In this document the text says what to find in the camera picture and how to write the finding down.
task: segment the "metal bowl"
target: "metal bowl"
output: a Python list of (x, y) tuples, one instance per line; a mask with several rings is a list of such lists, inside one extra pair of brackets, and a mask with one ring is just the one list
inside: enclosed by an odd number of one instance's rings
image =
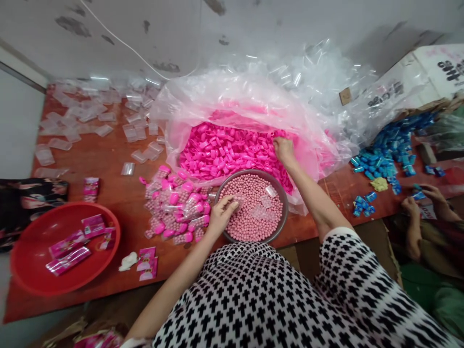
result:
[[(287, 217), (289, 215), (289, 201), (287, 200), (287, 194), (285, 193), (285, 190), (282, 187), (282, 185), (279, 183), (279, 181), (276, 178), (274, 178), (272, 175), (268, 174), (267, 172), (263, 172), (257, 169), (247, 169), (244, 171), (236, 172), (235, 174), (232, 174), (231, 176), (229, 176), (226, 179), (226, 181), (224, 181), (222, 185), (219, 187), (219, 190), (216, 193), (216, 197), (214, 198), (214, 204), (216, 204), (219, 201), (219, 196), (221, 195), (221, 191), (229, 181), (234, 180), (236, 177), (245, 175), (245, 174), (257, 175), (261, 179), (269, 181), (271, 185), (274, 187), (274, 189), (277, 191), (280, 201), (283, 203), (282, 217), (280, 218), (277, 228), (269, 237), (261, 241), (263, 243), (269, 243), (270, 241), (274, 240), (279, 235), (280, 231), (282, 231), (285, 225), (285, 222), (287, 221)], [(229, 240), (229, 242), (231, 243), (240, 242), (232, 238), (231, 235), (227, 233), (227, 230), (224, 230), (223, 233), (226, 236), (226, 238)]]

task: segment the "cardboard box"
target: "cardboard box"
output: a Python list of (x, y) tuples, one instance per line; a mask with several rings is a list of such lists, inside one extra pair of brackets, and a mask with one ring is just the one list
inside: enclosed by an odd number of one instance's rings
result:
[(426, 111), (452, 112), (463, 104), (464, 44), (423, 46), (409, 52), (375, 83), (377, 99), (404, 98), (397, 119)]

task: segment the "red plastic basin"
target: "red plastic basin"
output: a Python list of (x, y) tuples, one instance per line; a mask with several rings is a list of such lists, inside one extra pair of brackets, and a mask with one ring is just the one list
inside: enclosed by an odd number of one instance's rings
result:
[[(81, 220), (102, 214), (107, 227), (115, 227), (116, 243), (111, 250), (98, 250), (103, 235), (93, 238), (86, 247), (92, 255), (66, 273), (55, 276), (45, 265), (52, 260), (49, 246), (83, 230)], [(24, 290), (40, 296), (60, 295), (74, 291), (95, 279), (114, 257), (121, 228), (107, 208), (87, 202), (67, 203), (54, 208), (32, 222), (21, 234), (11, 254), (11, 273)]]

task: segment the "hand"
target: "hand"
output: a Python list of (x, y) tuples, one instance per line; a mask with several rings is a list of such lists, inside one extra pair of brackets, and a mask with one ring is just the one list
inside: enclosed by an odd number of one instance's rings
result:
[(434, 204), (444, 203), (448, 205), (445, 197), (443, 197), (440, 190), (437, 189), (435, 186), (428, 185), (428, 184), (421, 184), (420, 186), (422, 187), (422, 192), (424, 193), (424, 195), (430, 198), (434, 202)]
[(417, 205), (416, 201), (412, 197), (407, 197), (401, 202), (401, 206), (409, 213), (412, 218), (420, 218), (421, 210)]
[(225, 196), (211, 209), (211, 217), (209, 220), (209, 226), (206, 233), (213, 232), (220, 236), (220, 234), (226, 229), (232, 214), (239, 206), (238, 202), (228, 203), (233, 199), (233, 196)]
[(446, 198), (438, 188), (428, 184), (421, 184), (420, 186), (423, 187), (422, 192), (424, 195), (432, 200), (438, 219), (445, 221), (461, 221), (461, 218), (451, 210)]
[(293, 141), (285, 138), (275, 138), (273, 141), (275, 155), (282, 162), (282, 164), (288, 164), (292, 160), (295, 160), (293, 153)]

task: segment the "orange table surface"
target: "orange table surface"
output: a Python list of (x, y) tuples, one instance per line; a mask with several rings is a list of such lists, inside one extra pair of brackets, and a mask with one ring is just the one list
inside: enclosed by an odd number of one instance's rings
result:
[[(52, 112), (63, 115), (66, 108), (61, 106), (52, 96), (52, 91), (47, 91), (43, 117)], [(84, 178), (95, 176), (101, 179), (98, 203), (110, 209), (118, 218), (122, 228), (121, 243), (106, 270), (95, 280), (83, 288), (74, 292), (54, 296), (39, 297), (32, 295), (18, 286), (14, 277), (10, 280), (10, 287), (6, 301), (5, 316), (3, 322), (11, 322), (24, 318), (34, 317), (43, 313), (63, 309), (86, 301), (101, 298), (122, 291), (144, 286), (153, 282), (167, 279), (176, 267), (189, 253), (185, 245), (175, 246), (172, 241), (161, 241), (160, 236), (146, 239), (144, 232), (148, 227), (150, 213), (144, 208), (145, 188), (139, 182), (139, 177), (150, 178), (157, 168), (164, 163), (166, 152), (164, 151), (155, 162), (147, 161), (144, 164), (136, 163), (133, 176), (122, 176), (121, 169), (125, 162), (134, 162), (131, 153), (137, 149), (144, 150), (156, 137), (147, 136), (146, 140), (135, 143), (127, 143), (122, 124), (125, 124), (122, 104), (114, 104), (109, 107), (117, 115), (117, 122), (108, 124), (114, 128), (110, 134), (101, 138), (97, 134), (83, 134), (82, 141), (74, 143), (70, 151), (52, 149), (56, 163), (49, 168), (70, 168), (62, 179), (69, 182), (69, 201), (83, 199)], [(99, 121), (91, 121), (91, 124), (100, 125)], [(48, 143), (51, 136), (39, 136), (37, 143)], [(455, 162), (446, 161), (440, 163), (446, 169), (455, 166)], [(40, 167), (34, 159), (33, 172)], [(366, 195), (372, 191), (369, 180), (363, 174), (355, 174), (351, 165), (346, 165), (327, 178), (321, 180), (319, 185), (330, 195), (339, 206), (342, 213), (353, 225), (358, 225), (395, 214), (399, 211), (399, 203), (411, 190), (406, 186), (413, 183), (430, 183), (433, 185), (447, 184), (447, 177), (438, 178), (427, 175), (423, 171), (423, 164), (418, 157), (415, 164), (417, 175), (406, 178), (403, 173), (398, 178), (403, 187), (403, 192), (395, 196), (391, 190), (378, 193), (378, 198), (373, 202), (376, 212), (370, 216), (353, 216), (353, 200), (358, 195)], [(289, 214), (288, 221), (280, 235), (272, 241), (275, 248), (285, 247), (303, 240), (317, 237), (314, 220), (311, 215), (300, 216)], [(214, 249), (226, 244), (225, 237), (221, 237)], [(157, 247), (159, 257), (158, 275), (153, 281), (139, 281), (139, 272), (132, 267), (129, 271), (119, 272), (121, 259), (132, 251), (138, 252), (141, 248)]]

